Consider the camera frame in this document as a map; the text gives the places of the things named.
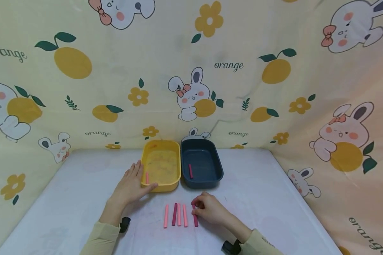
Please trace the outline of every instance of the pink stick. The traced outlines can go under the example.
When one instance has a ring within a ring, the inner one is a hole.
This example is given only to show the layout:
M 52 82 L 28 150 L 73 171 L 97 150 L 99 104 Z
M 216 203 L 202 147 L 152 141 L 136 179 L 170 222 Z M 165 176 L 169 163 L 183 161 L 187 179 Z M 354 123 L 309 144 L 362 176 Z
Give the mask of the pink stick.
M 180 214 L 180 203 L 177 206 L 177 225 L 182 225 L 182 215 Z
M 183 204 L 183 221 L 184 221 L 184 227 L 187 228 L 187 214 L 186 214 L 186 205 Z
M 197 215 L 193 215 L 193 219 L 194 219 L 194 226 L 198 227 L 199 222 L 197 221 Z
M 192 172 L 192 165 L 189 164 L 189 173 L 190 173 L 190 178 L 193 178 L 193 172 Z
M 174 204 L 172 226 L 176 226 L 177 203 Z
M 163 223 L 163 228 L 167 228 L 167 217 L 168 217 L 168 204 L 166 205 L 166 209 L 165 209 L 165 221 Z

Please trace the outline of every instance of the beige sleeve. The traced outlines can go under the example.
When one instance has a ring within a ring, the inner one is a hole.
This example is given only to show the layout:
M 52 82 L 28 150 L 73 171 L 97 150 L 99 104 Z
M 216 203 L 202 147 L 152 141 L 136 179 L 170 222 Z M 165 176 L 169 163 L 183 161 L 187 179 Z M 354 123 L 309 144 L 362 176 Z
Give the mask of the beige sleeve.
M 111 255 L 120 228 L 97 222 L 79 255 Z
M 283 255 L 274 245 L 254 229 L 245 244 L 240 244 L 243 255 Z

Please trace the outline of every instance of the yellow orange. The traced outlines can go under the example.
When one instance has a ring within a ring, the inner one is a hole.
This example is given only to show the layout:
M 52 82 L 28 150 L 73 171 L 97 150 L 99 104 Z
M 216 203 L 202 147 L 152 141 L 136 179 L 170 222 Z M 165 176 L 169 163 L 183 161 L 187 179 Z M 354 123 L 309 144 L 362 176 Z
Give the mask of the yellow orange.
M 267 107 L 258 107 L 251 113 L 252 122 L 263 122 L 269 120 L 271 115 L 267 113 Z
M 111 112 L 106 105 L 98 105 L 94 109 L 92 109 L 92 115 L 98 120 L 102 120 L 105 122 L 115 122 L 117 120 L 117 113 Z
M 17 116 L 19 122 L 32 123 L 43 115 L 38 105 L 30 98 L 16 97 L 7 105 L 7 113 Z
M 341 172 L 351 172 L 362 164 L 363 154 L 354 144 L 338 142 L 336 151 L 331 153 L 332 166 Z
M 262 73 L 262 81 L 275 84 L 284 81 L 291 73 L 291 65 L 285 59 L 275 59 L 270 62 Z
M 197 101 L 194 107 L 196 107 L 196 115 L 203 118 L 212 115 L 216 111 L 216 104 L 209 99 Z
M 92 72 L 92 63 L 82 51 L 63 47 L 55 51 L 54 61 L 63 74 L 73 79 L 84 79 Z

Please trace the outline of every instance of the right hand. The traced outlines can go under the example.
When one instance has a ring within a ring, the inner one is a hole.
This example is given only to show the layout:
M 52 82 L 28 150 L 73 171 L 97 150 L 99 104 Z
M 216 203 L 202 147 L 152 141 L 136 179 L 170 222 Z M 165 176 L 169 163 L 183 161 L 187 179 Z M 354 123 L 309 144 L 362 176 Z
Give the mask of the right hand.
M 205 191 L 193 199 L 191 204 L 195 204 L 197 207 L 192 210 L 193 215 L 200 216 L 213 224 L 224 225 L 232 217 L 232 214 L 215 196 Z

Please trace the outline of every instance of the yellow flower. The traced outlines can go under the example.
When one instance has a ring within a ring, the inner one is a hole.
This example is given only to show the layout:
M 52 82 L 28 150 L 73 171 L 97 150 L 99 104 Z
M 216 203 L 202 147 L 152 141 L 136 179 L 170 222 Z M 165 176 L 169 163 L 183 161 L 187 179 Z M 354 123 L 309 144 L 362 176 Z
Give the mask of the yellow flower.
M 288 132 L 285 133 L 278 133 L 276 136 L 273 137 L 274 140 L 277 140 L 279 145 L 286 144 L 288 142 L 289 134 Z
M 147 129 L 143 129 L 143 136 L 150 136 L 150 137 L 154 137 L 156 136 L 156 134 L 159 132 L 158 129 L 155 129 L 154 126 L 150 126 L 149 128 Z
M 212 37 L 217 28 L 223 26 L 223 17 L 220 16 L 221 3 L 215 1 L 211 7 L 210 5 L 202 5 L 200 7 L 200 17 L 194 22 L 196 30 L 203 31 L 205 37 Z
M 120 149 L 121 148 L 121 146 L 118 144 L 108 144 L 105 147 L 108 149 Z
M 132 101 L 133 106 L 139 106 L 140 104 L 147 104 L 149 92 L 146 90 L 140 90 L 139 88 L 132 88 L 131 93 L 128 95 L 128 99 Z
M 236 144 L 233 147 L 231 147 L 230 149 L 243 149 L 243 148 L 244 148 L 244 146 Z
M 0 191 L 0 195 L 4 195 L 4 200 L 10 200 L 14 198 L 17 193 L 20 193 L 23 190 L 26 185 L 24 182 L 25 177 L 25 174 L 20 174 L 19 176 L 11 175 L 7 178 L 7 185 L 4 186 Z
M 306 98 L 298 97 L 295 102 L 289 104 L 289 107 L 290 113 L 298 112 L 299 114 L 304 114 L 305 111 L 311 108 L 311 104 L 306 101 Z

